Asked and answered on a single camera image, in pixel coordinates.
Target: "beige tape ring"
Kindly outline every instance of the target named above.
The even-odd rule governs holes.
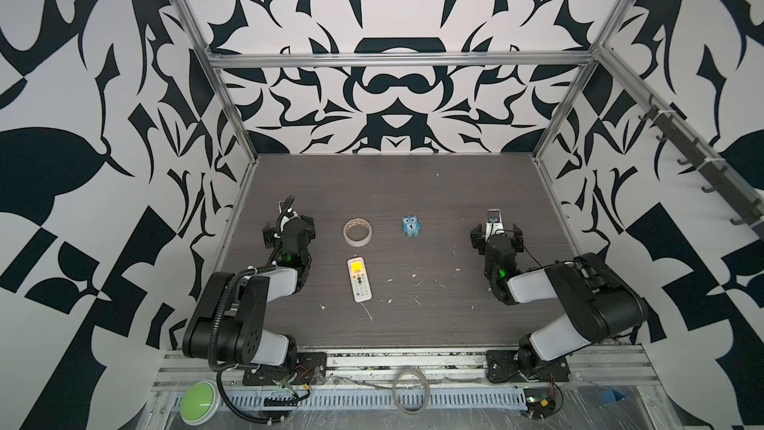
[[[352,239],[348,237],[348,231],[350,230],[351,227],[354,227],[354,226],[365,227],[366,229],[369,230],[369,234],[367,234],[366,237],[362,240],[353,241]],[[345,242],[350,244],[353,247],[366,246],[367,244],[369,244],[369,241],[371,241],[371,225],[369,225],[369,221],[356,217],[355,219],[351,219],[347,223],[345,223],[345,227],[342,228],[342,236],[345,238]]]

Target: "round green push button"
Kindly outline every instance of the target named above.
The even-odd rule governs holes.
[[[211,381],[202,380],[186,390],[180,400],[180,417],[190,425],[209,420],[220,406],[220,397]]]

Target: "white remote control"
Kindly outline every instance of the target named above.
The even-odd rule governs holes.
[[[364,258],[354,257],[348,260],[348,272],[350,272],[350,283],[353,286],[353,299],[356,302],[371,299],[371,287],[369,287],[369,278],[366,275]]]

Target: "owl figurine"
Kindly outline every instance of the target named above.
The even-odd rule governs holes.
[[[403,217],[403,232],[408,237],[414,237],[419,235],[419,221],[416,216],[404,216]]]

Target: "black and white patterned wall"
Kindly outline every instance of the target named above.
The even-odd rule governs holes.
[[[588,49],[615,0],[189,0],[220,54]],[[258,152],[532,151],[573,66],[224,74]]]
[[[3,428],[137,423],[247,164],[167,0],[0,0]]]
[[[764,0],[637,0],[615,50],[764,188]],[[578,246],[650,305],[635,340],[690,423],[764,425],[764,243],[601,67],[544,156]]]

